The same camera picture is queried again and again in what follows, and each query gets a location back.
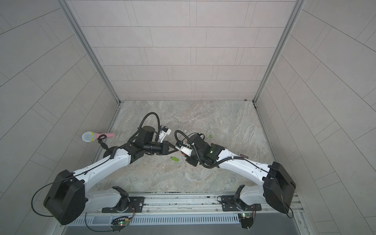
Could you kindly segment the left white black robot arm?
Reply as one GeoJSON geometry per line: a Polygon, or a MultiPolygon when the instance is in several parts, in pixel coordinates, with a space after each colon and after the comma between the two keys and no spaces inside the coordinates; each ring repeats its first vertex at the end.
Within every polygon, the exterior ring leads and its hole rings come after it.
{"type": "Polygon", "coordinates": [[[177,151],[176,147],[165,140],[170,129],[144,126],[140,124],[137,131],[121,146],[108,147],[104,143],[106,134],[100,134],[98,143],[105,150],[102,160],[87,167],[70,172],[64,170],[49,183],[49,192],[43,206],[49,211],[48,217],[54,217],[62,225],[76,220],[83,213],[108,208],[112,212],[136,212],[129,194],[119,186],[109,190],[89,193],[99,181],[140,159],[144,155],[165,156],[177,151]]]}

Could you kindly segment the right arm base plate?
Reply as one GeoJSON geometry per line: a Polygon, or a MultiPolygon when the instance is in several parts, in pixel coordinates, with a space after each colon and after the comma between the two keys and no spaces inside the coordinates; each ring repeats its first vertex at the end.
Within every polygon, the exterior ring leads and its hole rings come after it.
{"type": "Polygon", "coordinates": [[[222,206],[224,212],[253,212],[261,211],[261,204],[246,205],[240,200],[234,200],[233,195],[221,195],[217,197],[217,201],[222,206]]]}

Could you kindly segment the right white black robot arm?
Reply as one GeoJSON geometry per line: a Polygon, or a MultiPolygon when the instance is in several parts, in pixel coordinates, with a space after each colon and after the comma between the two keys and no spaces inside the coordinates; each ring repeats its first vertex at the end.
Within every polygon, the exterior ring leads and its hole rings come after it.
{"type": "Polygon", "coordinates": [[[174,133],[176,148],[188,162],[204,168],[221,168],[235,172],[255,183],[255,186],[238,187],[232,205],[245,211],[253,204],[268,204],[274,210],[288,215],[296,184],[286,169],[277,162],[262,164],[237,155],[223,146],[208,144],[200,134],[188,137],[177,130],[174,133]]]}

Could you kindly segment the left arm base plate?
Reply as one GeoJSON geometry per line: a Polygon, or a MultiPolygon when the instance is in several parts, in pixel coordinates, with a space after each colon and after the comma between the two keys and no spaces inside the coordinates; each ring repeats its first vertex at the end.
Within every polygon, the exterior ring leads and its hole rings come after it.
{"type": "Polygon", "coordinates": [[[132,213],[142,212],[144,197],[122,197],[115,207],[103,208],[102,213],[132,213]]]}

